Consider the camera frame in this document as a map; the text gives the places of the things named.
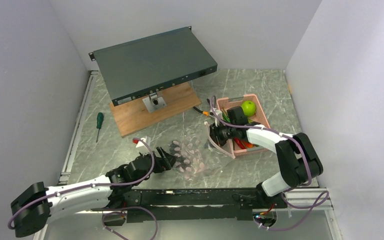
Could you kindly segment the pink perforated plastic basket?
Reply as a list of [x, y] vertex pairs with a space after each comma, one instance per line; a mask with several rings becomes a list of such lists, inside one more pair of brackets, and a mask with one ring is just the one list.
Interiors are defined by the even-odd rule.
[[[243, 96], [233, 97], [233, 98], [229, 98], [229, 97], [218, 98], [216, 100], [216, 108], [218, 110], [228, 110], [236, 106], [240, 107], [242, 103], [245, 101], [251, 101], [255, 103], [255, 106], [256, 106], [254, 115], [252, 115], [249, 119], [253, 120], [254, 122], [263, 124], [265, 127], [270, 127], [267, 117], [263, 111], [263, 107], [261, 106], [260, 101], [256, 94], [244, 94]], [[226, 141], [226, 144], [221, 148], [221, 150], [232, 159], [235, 159], [236, 157], [239, 157], [239, 156], [268, 151], [268, 149], [263, 148], [261, 146], [241, 149], [237, 145], [237, 143], [231, 139]]]

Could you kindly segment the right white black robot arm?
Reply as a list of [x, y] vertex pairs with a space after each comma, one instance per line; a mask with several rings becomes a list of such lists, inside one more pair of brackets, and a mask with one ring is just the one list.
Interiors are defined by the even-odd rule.
[[223, 147], [228, 140], [237, 138], [276, 154], [279, 171], [258, 185], [256, 203], [269, 207], [281, 192], [310, 184], [324, 171], [309, 137], [302, 132], [286, 134], [246, 118], [239, 108], [231, 111], [230, 122], [215, 116], [215, 123], [208, 127], [214, 146]]

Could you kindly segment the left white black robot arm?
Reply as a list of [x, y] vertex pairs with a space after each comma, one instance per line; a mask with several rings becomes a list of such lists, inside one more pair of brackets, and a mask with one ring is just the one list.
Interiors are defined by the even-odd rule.
[[12, 216], [7, 223], [17, 238], [40, 231], [53, 220], [92, 209], [117, 210], [124, 206], [124, 194], [150, 178], [151, 174], [171, 170], [178, 157], [161, 147], [140, 154], [91, 180], [70, 185], [31, 184], [10, 204]]

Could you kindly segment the aluminium frame rail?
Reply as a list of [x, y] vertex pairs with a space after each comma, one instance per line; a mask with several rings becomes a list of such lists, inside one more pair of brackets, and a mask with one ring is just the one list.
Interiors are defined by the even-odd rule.
[[81, 138], [84, 122], [87, 117], [87, 110], [91, 102], [93, 90], [97, 79], [99, 78], [99, 71], [92, 70], [89, 72], [89, 78], [83, 95], [83, 99], [77, 114], [76, 123], [74, 125], [73, 134], [69, 143], [68, 151], [62, 166], [61, 173], [58, 178], [57, 186], [65, 186], [68, 184], [70, 174], [72, 172], [73, 163], [75, 161], [76, 152]]

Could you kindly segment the dark fake grape bunch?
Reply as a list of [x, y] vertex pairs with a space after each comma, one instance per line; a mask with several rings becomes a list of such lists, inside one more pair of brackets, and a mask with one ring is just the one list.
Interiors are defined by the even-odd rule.
[[180, 157], [182, 152], [181, 143], [177, 140], [173, 140], [169, 145], [169, 153], [175, 157]]

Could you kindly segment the green fake chili pepper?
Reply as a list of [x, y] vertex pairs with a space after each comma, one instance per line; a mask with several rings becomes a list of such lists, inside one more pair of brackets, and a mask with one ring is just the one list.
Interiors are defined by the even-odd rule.
[[228, 116], [228, 113], [227, 113], [227, 111], [226, 111], [226, 109], [224, 107], [222, 108], [222, 117], [223, 117], [225, 122], [227, 122], [227, 123], [231, 122], [230, 118]]

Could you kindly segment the orange black pliers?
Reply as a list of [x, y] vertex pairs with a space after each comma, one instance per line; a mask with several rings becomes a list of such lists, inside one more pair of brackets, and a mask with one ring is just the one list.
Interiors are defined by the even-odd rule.
[[196, 107], [196, 106], [194, 106], [193, 109], [194, 109], [196, 112], [198, 112], [198, 113], [200, 113], [200, 114], [202, 114], [202, 115], [204, 115], [204, 116], [213, 118], [213, 117], [214, 117], [214, 113], [212, 112], [212, 109], [213, 109], [213, 108], [212, 108], [211, 100], [210, 100], [209, 98], [207, 98], [206, 101], [207, 101], [207, 103], [208, 103], [208, 105], [209, 105], [209, 110], [201, 110], [201, 109], [199, 109], [199, 108]]

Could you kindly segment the clear zip top bag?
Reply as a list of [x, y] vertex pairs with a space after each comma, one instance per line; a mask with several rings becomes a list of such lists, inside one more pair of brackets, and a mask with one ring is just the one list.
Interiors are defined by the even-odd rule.
[[181, 146], [181, 156], [176, 157], [173, 168], [186, 181], [213, 175], [234, 160], [212, 141], [207, 121], [192, 135], [172, 141], [179, 141]]

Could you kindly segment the brown wooden board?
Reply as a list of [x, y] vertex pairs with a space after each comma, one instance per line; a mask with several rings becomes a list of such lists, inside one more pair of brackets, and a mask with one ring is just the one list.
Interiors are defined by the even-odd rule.
[[201, 104], [188, 82], [172, 86], [118, 106], [109, 104], [122, 137], [143, 130]]

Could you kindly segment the metal bracket with knob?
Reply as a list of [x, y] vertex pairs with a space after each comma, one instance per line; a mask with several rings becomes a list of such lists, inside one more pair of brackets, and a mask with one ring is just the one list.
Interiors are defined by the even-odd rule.
[[145, 108], [149, 113], [153, 113], [159, 109], [165, 108], [167, 106], [163, 94], [161, 92], [154, 92], [142, 99]]

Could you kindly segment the green fake apple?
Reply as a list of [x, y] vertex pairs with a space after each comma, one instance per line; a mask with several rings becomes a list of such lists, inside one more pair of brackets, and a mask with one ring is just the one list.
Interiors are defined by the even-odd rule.
[[254, 116], [257, 110], [256, 104], [251, 100], [245, 100], [241, 104], [241, 108], [243, 110], [244, 115], [248, 118]]

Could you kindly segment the red fake chili pepper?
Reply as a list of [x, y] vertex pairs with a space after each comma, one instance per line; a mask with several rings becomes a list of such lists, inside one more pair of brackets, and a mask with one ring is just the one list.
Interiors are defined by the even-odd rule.
[[246, 146], [242, 143], [242, 141], [238, 138], [234, 138], [233, 139], [236, 143], [236, 145], [241, 149], [241, 150], [244, 150], [246, 149]]

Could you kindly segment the dark grey rack server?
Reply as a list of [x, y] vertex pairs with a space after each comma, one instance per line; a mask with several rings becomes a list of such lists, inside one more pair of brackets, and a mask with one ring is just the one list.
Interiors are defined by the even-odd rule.
[[114, 106], [212, 74], [218, 63], [190, 26], [89, 53]]

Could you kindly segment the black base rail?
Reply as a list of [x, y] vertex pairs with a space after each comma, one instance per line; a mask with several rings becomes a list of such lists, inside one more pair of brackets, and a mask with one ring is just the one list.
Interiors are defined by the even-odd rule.
[[184, 188], [184, 189], [132, 189], [112, 194], [104, 207], [95, 211], [127, 211], [128, 223], [141, 223], [151, 217], [140, 210], [149, 210], [157, 220], [236, 219], [251, 221], [260, 211], [273, 212], [287, 208], [280, 195], [266, 196], [255, 187], [240, 188]]

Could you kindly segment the orange fake fruit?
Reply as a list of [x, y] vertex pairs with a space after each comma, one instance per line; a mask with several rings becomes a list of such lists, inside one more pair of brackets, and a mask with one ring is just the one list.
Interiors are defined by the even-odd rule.
[[254, 145], [253, 145], [252, 143], [249, 143], [249, 142], [243, 142], [243, 145], [244, 145], [247, 149], [249, 149], [249, 148], [253, 148], [253, 147], [254, 147]]

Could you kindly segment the green handled screwdriver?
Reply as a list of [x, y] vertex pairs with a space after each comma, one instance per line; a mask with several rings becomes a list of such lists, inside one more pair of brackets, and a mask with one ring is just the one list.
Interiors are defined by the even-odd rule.
[[96, 116], [96, 129], [97, 129], [97, 134], [95, 139], [96, 143], [99, 141], [99, 135], [100, 135], [100, 130], [102, 129], [103, 121], [104, 121], [104, 114], [102, 112], [99, 112]]

